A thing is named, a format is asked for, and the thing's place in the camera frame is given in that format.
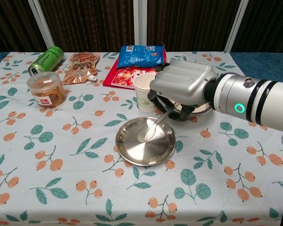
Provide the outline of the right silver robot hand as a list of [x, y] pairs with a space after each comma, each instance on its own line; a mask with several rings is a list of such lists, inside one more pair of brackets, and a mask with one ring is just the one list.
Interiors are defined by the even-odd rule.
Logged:
[[155, 71], [147, 97], [161, 112], [170, 109], [168, 117], [174, 121], [188, 120], [195, 108], [206, 104], [205, 87], [218, 78], [211, 66], [188, 61], [161, 63]]

